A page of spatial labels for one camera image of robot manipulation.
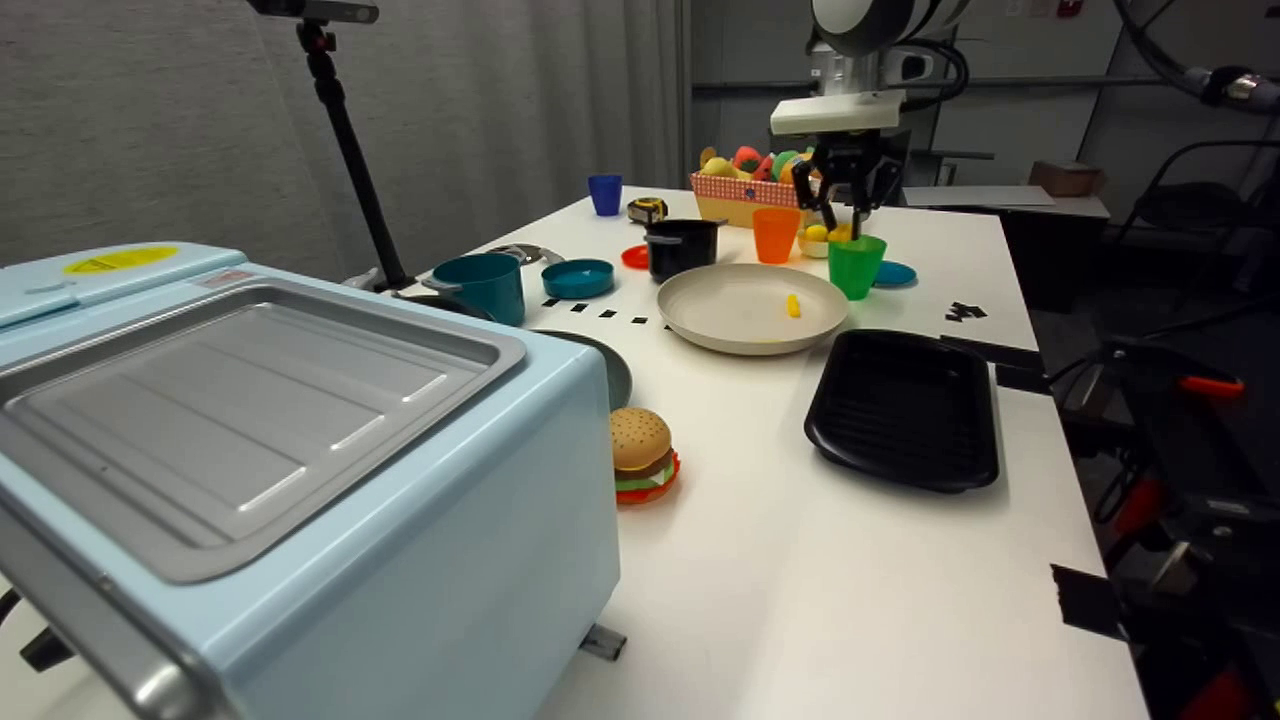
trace white plate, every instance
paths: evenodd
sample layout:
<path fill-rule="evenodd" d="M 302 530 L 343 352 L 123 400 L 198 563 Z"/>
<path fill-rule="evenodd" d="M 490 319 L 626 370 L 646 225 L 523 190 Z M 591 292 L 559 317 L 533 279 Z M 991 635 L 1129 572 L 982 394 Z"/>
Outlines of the white plate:
<path fill-rule="evenodd" d="M 804 352 L 848 326 L 848 299 L 829 279 L 758 265 L 679 274 L 656 306 L 674 338 L 726 358 Z"/>

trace green cup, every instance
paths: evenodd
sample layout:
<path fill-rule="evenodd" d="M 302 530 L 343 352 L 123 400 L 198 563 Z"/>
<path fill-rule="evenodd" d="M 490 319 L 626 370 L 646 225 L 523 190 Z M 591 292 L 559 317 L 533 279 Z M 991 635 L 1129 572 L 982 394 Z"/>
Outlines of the green cup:
<path fill-rule="evenodd" d="M 829 279 L 848 299 L 862 299 L 873 292 L 878 260 L 883 260 L 883 240 L 878 236 L 861 236 L 852 246 L 829 246 Z"/>

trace orange cup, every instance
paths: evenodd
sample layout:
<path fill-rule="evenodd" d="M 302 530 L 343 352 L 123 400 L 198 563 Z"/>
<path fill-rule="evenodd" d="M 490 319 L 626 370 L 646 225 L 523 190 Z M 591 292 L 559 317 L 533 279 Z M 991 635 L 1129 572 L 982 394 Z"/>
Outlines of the orange cup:
<path fill-rule="evenodd" d="M 800 208 L 755 208 L 751 232 L 758 265 L 788 265 L 800 232 Z"/>

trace black tray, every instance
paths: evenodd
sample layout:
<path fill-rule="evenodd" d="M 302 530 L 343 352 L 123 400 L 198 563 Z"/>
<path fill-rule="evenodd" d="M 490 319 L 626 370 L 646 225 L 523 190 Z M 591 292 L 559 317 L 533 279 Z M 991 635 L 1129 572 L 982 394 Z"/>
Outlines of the black tray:
<path fill-rule="evenodd" d="M 807 439 L 855 474 L 940 491 L 1000 477 L 986 365 L 903 333 L 843 333 Z"/>

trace hamburger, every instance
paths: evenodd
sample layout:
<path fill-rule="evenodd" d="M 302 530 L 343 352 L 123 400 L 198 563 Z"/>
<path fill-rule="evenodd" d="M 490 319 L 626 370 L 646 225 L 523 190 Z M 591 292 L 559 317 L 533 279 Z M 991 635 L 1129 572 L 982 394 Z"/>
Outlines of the hamburger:
<path fill-rule="evenodd" d="M 656 414 L 618 407 L 607 418 L 607 437 L 618 506 L 644 506 L 674 485 L 679 459 L 670 454 L 670 428 Z"/>

